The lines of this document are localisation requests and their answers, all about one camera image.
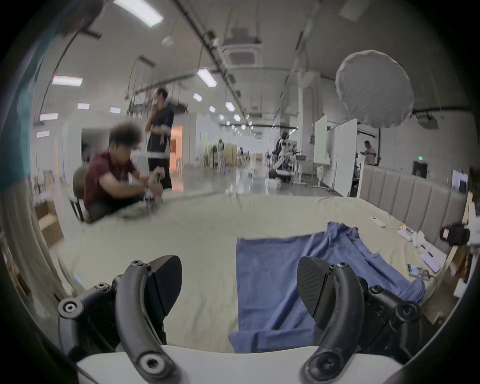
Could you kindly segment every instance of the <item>curly hair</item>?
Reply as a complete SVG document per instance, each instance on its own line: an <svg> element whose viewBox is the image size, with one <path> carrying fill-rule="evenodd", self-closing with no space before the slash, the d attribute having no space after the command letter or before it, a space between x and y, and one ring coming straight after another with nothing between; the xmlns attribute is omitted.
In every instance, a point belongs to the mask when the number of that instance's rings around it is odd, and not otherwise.
<svg viewBox="0 0 480 384"><path fill-rule="evenodd" d="M142 130L136 124L125 122L116 125L110 131L108 145L135 146L142 140Z"/></svg>

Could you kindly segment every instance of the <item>man in maroon shirt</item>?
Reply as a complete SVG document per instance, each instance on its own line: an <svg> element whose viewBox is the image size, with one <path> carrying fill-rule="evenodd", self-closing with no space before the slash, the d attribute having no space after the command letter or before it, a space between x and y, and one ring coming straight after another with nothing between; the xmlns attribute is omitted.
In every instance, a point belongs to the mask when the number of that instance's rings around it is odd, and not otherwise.
<svg viewBox="0 0 480 384"><path fill-rule="evenodd" d="M108 150L90 161L85 175L84 205L92 221L143 200L149 175L141 175L130 160L141 139L142 132L135 124L119 124L110 131ZM129 184L129 173L140 183ZM153 173L165 176L159 167ZM155 197L162 195L161 184L149 188Z"/></svg>

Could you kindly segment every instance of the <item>beige bed sheet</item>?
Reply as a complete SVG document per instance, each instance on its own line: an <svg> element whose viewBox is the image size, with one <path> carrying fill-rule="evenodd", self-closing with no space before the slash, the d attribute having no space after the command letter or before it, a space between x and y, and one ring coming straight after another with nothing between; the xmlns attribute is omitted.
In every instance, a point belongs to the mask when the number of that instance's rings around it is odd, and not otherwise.
<svg viewBox="0 0 480 384"><path fill-rule="evenodd" d="M370 216L377 216L380 228ZM176 254L183 267L180 296L165 320L168 343L233 352L228 335L238 330L235 248L237 238L268 238L324 231L329 221L358 227L373 253L408 280L407 264L426 268L411 243L397 234L398 221L356 198L278 195L210 195L165 198L149 217L107 217L60 244L58 255L85 288L111 282L133 259L145 262ZM432 292L427 284L427 296Z"/></svg>

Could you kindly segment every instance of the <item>cardboard box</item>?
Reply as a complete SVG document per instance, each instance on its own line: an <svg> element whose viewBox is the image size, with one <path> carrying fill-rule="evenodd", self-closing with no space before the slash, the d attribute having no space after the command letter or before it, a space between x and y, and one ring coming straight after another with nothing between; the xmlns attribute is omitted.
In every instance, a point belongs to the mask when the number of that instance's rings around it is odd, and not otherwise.
<svg viewBox="0 0 480 384"><path fill-rule="evenodd" d="M45 201L35 206L38 225L42 231L47 246L50 248L57 241L63 239L57 210L53 201Z"/></svg>

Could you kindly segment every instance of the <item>ceiling air conditioner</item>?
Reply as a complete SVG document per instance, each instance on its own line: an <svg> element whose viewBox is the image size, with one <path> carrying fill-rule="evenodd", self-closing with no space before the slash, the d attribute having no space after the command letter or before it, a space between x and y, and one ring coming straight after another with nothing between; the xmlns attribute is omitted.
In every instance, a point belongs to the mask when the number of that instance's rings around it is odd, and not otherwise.
<svg viewBox="0 0 480 384"><path fill-rule="evenodd" d="M232 37L225 39L220 52L229 67L262 65L262 42L249 36L247 28L232 28Z"/></svg>

